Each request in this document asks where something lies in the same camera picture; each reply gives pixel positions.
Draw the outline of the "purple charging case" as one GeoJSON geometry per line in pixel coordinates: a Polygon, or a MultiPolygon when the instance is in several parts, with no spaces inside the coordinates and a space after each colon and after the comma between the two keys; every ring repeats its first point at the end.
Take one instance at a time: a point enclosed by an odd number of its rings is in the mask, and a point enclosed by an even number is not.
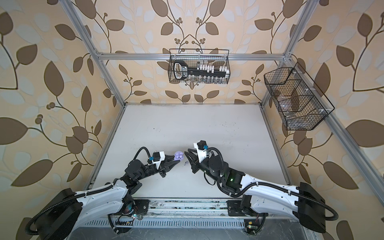
{"type": "Polygon", "coordinates": [[[174,154],[174,160],[183,160],[184,159],[184,153],[181,151],[177,151],[174,154]]]}

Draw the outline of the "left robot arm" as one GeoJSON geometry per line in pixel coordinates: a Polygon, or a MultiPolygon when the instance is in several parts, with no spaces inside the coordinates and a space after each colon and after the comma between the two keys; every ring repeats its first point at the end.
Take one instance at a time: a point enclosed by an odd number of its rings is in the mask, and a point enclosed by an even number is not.
{"type": "Polygon", "coordinates": [[[121,178],[91,190],[61,191],[27,222],[25,233],[39,236],[42,240],[64,240],[75,229],[103,216],[108,217],[113,231],[118,233],[112,215],[121,214],[135,219],[145,211],[144,206],[137,204],[133,198],[142,186],[140,181],[156,174],[166,177],[183,158],[184,154],[180,151],[174,155],[164,152],[150,154],[146,147],[141,147],[121,178]]]}

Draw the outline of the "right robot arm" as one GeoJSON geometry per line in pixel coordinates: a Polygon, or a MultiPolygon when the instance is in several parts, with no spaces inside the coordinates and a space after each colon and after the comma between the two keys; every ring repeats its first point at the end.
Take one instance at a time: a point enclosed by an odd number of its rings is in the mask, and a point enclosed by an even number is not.
{"type": "Polygon", "coordinates": [[[279,185],[264,181],[230,168],[222,153],[208,147],[205,141],[194,144],[184,153],[192,172],[203,172],[211,178],[219,191],[243,203],[244,215],[280,215],[299,221],[305,228],[318,233],[326,232],[326,222],[336,221],[339,214],[326,204],[325,199],[309,184],[279,185]]]}

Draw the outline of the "black tool in basket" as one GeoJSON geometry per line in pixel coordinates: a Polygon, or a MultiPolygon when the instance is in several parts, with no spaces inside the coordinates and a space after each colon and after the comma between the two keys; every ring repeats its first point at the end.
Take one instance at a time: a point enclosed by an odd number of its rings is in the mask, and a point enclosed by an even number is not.
{"type": "Polygon", "coordinates": [[[231,72],[227,66],[215,66],[196,62],[187,64],[185,61],[176,60],[169,68],[177,80],[224,80],[229,79],[231,72]]]}

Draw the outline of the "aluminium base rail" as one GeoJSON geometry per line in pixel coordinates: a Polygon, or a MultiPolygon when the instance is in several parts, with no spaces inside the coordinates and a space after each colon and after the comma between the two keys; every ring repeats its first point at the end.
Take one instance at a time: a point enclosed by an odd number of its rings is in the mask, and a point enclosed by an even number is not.
{"type": "Polygon", "coordinates": [[[256,228],[268,220],[296,223],[291,217],[272,212],[274,204],[256,199],[260,210],[246,213],[241,199],[137,199],[136,211],[131,216],[121,213],[103,215],[80,224],[81,228],[115,227],[119,231],[131,228],[197,228],[240,229],[256,228]]]}

